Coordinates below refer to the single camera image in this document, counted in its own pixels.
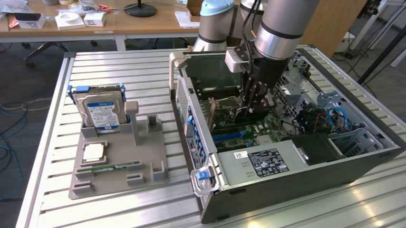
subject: wooden desk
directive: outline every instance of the wooden desk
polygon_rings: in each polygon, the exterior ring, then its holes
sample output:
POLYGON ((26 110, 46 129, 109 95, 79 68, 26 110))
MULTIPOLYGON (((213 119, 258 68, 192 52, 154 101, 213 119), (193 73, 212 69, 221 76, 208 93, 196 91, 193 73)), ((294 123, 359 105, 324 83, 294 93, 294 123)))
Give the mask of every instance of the wooden desk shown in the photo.
MULTIPOLYGON (((177 0, 161 1, 180 4, 177 0)), ((198 29, 184 29, 180 26, 176 11, 184 11, 184 9, 178 7, 156 4, 157 15, 150 18, 137 18, 125 13, 125 6, 136 3, 137 0, 95 0, 95 2, 119 8, 119 13, 107 14, 105 27, 85 27, 59 31, 55 20, 49 20, 43 29, 22 29, 19 26, 9 29, 9 22, 14 19, 14 15, 10 15, 0 20, 0 43, 114 39, 118 50, 125 51, 127 38, 198 36, 198 29)), ((65 5, 47 6, 42 0, 29 0, 29 6, 37 13, 43 13, 47 16, 57 16, 59 9, 69 8, 65 5)))

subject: slotted aluminum table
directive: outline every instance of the slotted aluminum table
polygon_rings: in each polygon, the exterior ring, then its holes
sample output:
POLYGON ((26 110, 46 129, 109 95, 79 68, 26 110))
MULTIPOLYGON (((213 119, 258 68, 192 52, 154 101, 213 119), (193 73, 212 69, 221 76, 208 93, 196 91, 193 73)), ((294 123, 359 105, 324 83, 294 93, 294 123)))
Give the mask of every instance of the slotted aluminum table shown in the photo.
MULTIPOLYGON (((367 93, 317 49, 306 48, 400 136, 405 123, 367 93)), ((316 193, 213 224, 201 224, 169 96, 169 55, 174 51, 69 53, 61 70, 38 149, 18 227, 406 227, 406 154, 379 166, 351 185, 316 193), (140 118, 164 120, 170 167, 168 185, 70 200, 69 188, 79 139, 81 115, 67 86, 125 83, 127 99, 138 100, 140 118)), ((334 87, 313 71, 325 92, 334 87)))

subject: power supply label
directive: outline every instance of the power supply label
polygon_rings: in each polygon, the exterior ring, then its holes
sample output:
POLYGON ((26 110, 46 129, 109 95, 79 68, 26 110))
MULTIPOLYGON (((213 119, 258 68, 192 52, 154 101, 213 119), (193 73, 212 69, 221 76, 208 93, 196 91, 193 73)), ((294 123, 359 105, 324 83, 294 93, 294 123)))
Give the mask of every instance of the power supply label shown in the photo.
POLYGON ((101 130, 111 130, 119 127, 119 118, 115 109, 114 102, 97 102, 89 103, 89 112, 94 120, 95 127, 101 130))
POLYGON ((249 158, 260 177, 266 177, 290 170, 277 148, 250 153, 249 158))

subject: white box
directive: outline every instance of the white box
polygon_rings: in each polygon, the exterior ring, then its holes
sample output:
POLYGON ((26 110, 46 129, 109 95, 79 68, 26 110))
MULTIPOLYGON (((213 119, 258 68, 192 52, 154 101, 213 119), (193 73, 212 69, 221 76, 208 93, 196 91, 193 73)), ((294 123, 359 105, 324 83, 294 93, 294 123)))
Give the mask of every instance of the white box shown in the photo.
POLYGON ((55 17, 59 30, 85 28, 83 19, 77 13, 62 13, 55 17))
POLYGON ((103 27, 106 23, 106 13, 87 13, 83 20, 87 26, 103 27))
POLYGON ((43 14, 38 13, 21 13, 19 16, 17 16, 21 28, 23 29, 42 29, 46 24, 46 16, 43 14))
POLYGON ((343 38, 343 42, 337 47, 336 53, 343 53, 349 49, 355 38, 356 38, 356 36, 352 33, 347 32, 347 34, 343 38))

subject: black lamp base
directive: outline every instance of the black lamp base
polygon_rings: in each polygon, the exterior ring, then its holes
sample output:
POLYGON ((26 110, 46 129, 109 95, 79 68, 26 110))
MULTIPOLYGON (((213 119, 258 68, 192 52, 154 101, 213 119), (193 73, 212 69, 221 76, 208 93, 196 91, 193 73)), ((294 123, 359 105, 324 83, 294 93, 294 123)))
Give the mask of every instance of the black lamp base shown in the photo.
POLYGON ((141 7, 138 4, 130 4, 125 8, 130 8, 126 9, 125 12, 134 17, 146 18, 157 14, 157 8, 148 4, 142 4, 141 7))

